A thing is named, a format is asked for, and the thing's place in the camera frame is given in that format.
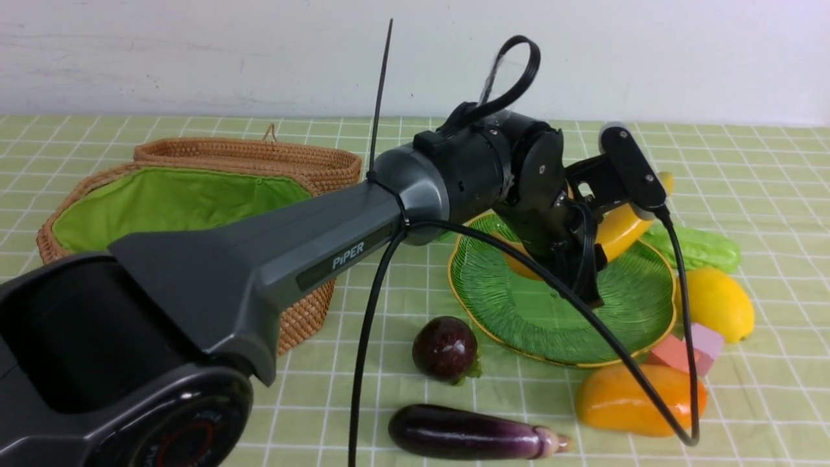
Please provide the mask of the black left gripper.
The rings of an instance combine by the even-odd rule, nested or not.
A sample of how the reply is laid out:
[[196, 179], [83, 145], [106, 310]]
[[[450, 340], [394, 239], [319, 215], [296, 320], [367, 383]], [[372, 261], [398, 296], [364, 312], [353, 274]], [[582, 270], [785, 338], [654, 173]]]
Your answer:
[[591, 309], [604, 307], [599, 272], [608, 264], [597, 243], [598, 219], [574, 195], [562, 162], [563, 134], [549, 126], [524, 130], [514, 146], [514, 183], [496, 213], [528, 256], [566, 284]]

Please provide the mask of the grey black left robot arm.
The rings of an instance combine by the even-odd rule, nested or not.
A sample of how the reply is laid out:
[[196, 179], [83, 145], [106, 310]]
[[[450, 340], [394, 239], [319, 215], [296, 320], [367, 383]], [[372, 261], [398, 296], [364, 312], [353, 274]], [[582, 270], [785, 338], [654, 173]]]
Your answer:
[[213, 230], [131, 233], [2, 286], [3, 466], [217, 466], [273, 381], [278, 317], [385, 246], [494, 210], [584, 311], [601, 307], [593, 209], [566, 201], [563, 137], [461, 104], [368, 180]]

